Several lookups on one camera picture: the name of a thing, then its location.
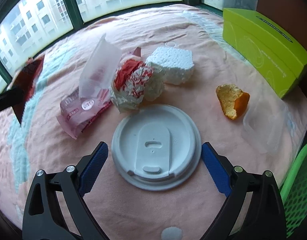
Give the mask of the green window frame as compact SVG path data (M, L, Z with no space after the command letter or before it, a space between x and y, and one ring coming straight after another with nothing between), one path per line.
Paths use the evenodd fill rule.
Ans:
M96 19L173 3L222 12L211 0L0 0L0 93L29 57Z

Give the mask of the crumpled orange gold wrapper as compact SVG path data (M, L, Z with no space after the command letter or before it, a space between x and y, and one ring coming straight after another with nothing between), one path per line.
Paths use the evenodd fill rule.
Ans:
M224 84L216 88L216 95L223 114L230 120L236 120L245 113L250 95L235 84Z

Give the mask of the clear plastic food tray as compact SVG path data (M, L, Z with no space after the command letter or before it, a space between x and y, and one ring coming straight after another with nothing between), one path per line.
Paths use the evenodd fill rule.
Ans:
M242 120L243 139L261 154L277 154L287 112L288 107L281 99L271 102L260 96L251 100Z

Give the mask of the pink wet wipes pack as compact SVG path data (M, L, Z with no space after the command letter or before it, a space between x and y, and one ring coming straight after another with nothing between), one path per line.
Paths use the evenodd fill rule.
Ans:
M87 60L79 77L79 86L60 102L57 120L61 128L77 139L111 105L110 85L118 67L128 56L141 56L137 47L123 52L105 39L103 35Z

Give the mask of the white styrofoam block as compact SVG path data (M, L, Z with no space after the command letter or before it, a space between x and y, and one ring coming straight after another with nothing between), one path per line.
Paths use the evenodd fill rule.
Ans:
M194 72L192 51L175 47L158 47L145 63L162 74L163 81L172 85L187 82Z

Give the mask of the white plastic cup lid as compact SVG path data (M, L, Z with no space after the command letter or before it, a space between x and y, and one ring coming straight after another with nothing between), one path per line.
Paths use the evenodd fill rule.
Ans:
M200 161L202 141L191 117L170 105L151 105L125 117L113 133L112 159L130 184L166 191L184 183Z

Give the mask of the green plastic waste basket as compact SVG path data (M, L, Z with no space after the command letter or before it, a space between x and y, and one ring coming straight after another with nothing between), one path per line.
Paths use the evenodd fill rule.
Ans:
M293 162L280 191L285 208L287 239L307 217L307 144Z

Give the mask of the crumpled red white wrapper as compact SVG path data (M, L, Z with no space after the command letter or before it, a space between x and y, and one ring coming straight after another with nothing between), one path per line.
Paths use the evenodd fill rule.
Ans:
M125 60L111 82L111 102L121 113L139 109L143 100L154 101L162 94L163 77L163 71L150 64L133 58Z

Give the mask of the brown wooden cabinet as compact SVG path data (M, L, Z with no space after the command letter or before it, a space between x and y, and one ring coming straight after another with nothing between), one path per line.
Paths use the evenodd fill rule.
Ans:
M283 27L307 50L307 3L304 0L258 0L256 10Z

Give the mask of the lime green cardboard box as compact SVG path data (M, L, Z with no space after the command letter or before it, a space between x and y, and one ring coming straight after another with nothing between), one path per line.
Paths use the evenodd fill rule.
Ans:
M281 26L257 11L224 8L222 36L281 99L307 71L306 49Z

